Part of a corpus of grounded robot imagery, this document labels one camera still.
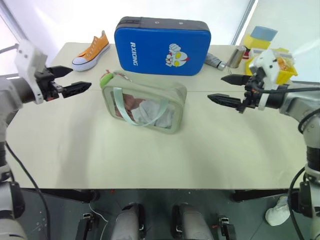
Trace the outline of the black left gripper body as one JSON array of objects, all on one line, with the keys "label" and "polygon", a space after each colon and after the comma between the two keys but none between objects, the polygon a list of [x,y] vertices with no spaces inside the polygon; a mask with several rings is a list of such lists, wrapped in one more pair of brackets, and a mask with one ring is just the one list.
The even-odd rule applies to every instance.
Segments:
[{"label": "black left gripper body", "polygon": [[60,85],[55,87],[56,83],[53,73],[48,70],[44,72],[36,71],[34,77],[45,101],[52,101],[59,98],[59,90],[63,90],[63,87]]}]

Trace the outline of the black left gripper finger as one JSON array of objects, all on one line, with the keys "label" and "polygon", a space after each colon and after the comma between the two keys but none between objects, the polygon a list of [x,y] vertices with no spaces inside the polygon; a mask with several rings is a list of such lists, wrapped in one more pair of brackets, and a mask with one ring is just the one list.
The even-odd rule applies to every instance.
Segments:
[{"label": "black left gripper finger", "polygon": [[61,94],[63,98],[69,98],[69,97],[84,93],[91,87],[91,85],[92,85],[91,82],[85,82],[85,81],[75,82],[69,86],[65,86]]},{"label": "black left gripper finger", "polygon": [[48,67],[47,69],[49,70],[50,73],[54,75],[55,79],[62,78],[73,71],[72,68],[62,66],[62,65]]}]

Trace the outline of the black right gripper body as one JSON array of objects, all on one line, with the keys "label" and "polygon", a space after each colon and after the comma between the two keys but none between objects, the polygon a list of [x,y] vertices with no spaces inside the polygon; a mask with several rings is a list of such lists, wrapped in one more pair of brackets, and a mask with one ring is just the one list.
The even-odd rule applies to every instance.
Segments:
[{"label": "black right gripper body", "polygon": [[257,72],[254,73],[244,85],[244,99],[238,107],[238,112],[243,114],[246,108],[256,108],[262,96],[264,89],[265,71],[259,67]]}]

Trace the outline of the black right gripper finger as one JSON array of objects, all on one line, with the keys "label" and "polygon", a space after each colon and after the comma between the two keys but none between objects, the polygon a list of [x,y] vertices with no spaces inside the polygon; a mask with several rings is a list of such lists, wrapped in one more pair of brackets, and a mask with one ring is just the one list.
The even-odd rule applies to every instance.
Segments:
[{"label": "black right gripper finger", "polygon": [[242,75],[242,74],[229,74],[226,76],[223,76],[221,78],[222,81],[236,86],[242,86],[246,85],[247,82],[250,80],[250,75]]},{"label": "black right gripper finger", "polygon": [[209,94],[207,97],[212,102],[221,106],[225,106],[225,107],[229,107],[237,110],[239,110],[242,106],[242,102],[239,98],[230,97],[229,95],[226,95],[226,94],[215,93],[215,94]]}]

